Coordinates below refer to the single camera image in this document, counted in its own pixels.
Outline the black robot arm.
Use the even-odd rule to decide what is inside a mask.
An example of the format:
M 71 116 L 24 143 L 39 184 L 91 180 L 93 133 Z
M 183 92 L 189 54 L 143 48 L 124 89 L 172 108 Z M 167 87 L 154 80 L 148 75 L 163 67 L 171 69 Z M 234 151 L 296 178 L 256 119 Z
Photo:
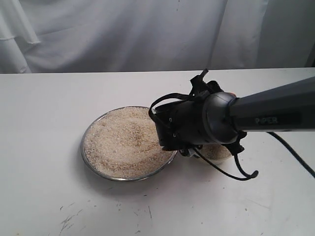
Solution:
M 163 150 L 185 150 L 221 144 L 241 152 L 239 141 L 247 132 L 313 131 L 315 80 L 295 83 L 237 97 L 216 81 L 191 79 L 189 94 L 171 93 L 157 99 L 149 116 Z

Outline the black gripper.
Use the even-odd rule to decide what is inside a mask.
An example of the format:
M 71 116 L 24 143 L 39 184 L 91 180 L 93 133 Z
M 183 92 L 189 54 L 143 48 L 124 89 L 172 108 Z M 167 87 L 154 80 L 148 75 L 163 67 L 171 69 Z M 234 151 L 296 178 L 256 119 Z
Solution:
M 239 132 L 236 141 L 228 145 L 228 149 L 232 156 L 237 156 L 243 152 L 245 148 L 241 145 L 240 141 L 247 136 L 247 132 Z

